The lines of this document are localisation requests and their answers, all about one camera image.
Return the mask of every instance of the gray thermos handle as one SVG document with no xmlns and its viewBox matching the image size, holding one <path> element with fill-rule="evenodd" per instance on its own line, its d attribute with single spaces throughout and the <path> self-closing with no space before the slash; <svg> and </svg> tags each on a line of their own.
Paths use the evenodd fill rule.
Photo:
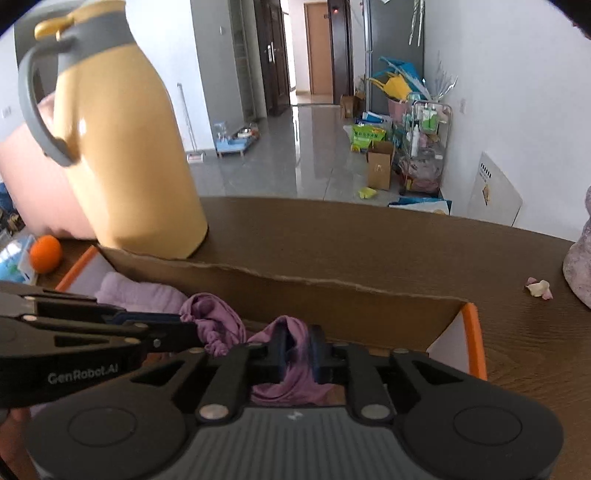
<svg viewBox="0 0 591 480">
<path fill-rule="evenodd" d="M 66 142 L 61 138 L 54 137 L 41 118 L 33 88 L 33 69 L 39 58 L 64 53 L 71 48 L 73 41 L 73 38 L 63 41 L 54 39 L 40 41 L 26 53 L 18 68 L 18 98 L 25 122 L 45 155 L 51 157 L 62 167 L 70 167 L 74 161 Z"/>
</svg>

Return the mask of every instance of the plastic bag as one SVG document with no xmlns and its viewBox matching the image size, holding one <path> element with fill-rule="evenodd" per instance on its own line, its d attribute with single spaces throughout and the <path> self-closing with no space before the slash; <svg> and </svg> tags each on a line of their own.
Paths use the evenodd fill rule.
<svg viewBox="0 0 591 480">
<path fill-rule="evenodd" d="M 443 174 L 443 156 L 432 148 L 423 149 L 417 157 L 400 160 L 400 168 L 404 176 L 403 181 L 409 192 L 437 193 Z"/>
<path fill-rule="evenodd" d="M 386 130 L 371 125 L 354 125 L 351 152 L 366 151 L 371 142 L 386 139 Z"/>
</svg>

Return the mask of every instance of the white board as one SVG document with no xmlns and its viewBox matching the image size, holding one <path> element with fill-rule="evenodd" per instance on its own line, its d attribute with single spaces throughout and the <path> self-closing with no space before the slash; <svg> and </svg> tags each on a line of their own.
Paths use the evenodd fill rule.
<svg viewBox="0 0 591 480">
<path fill-rule="evenodd" d="M 487 153 L 483 153 L 468 204 L 468 218 L 513 226 L 522 205 L 515 187 Z"/>
</svg>

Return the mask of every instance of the gray tile floor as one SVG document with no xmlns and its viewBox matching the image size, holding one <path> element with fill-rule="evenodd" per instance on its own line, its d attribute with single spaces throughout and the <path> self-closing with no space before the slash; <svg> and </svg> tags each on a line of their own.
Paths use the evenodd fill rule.
<svg viewBox="0 0 591 480">
<path fill-rule="evenodd" d="M 201 196 L 286 197 L 387 206 L 398 199 L 389 192 L 359 198 L 366 186 L 365 156 L 350 151 L 340 108 L 293 107 L 259 123 L 261 139 L 244 158 L 207 156 L 191 165 Z"/>
</svg>

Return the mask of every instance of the green package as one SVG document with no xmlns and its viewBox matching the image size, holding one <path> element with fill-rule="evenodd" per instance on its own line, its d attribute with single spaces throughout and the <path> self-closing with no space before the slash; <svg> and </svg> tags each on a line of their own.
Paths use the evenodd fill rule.
<svg viewBox="0 0 591 480">
<path fill-rule="evenodd" d="M 354 125 L 353 140 L 351 140 L 351 152 L 366 151 L 371 142 L 386 139 L 386 130 L 372 127 L 371 125 Z"/>
</svg>

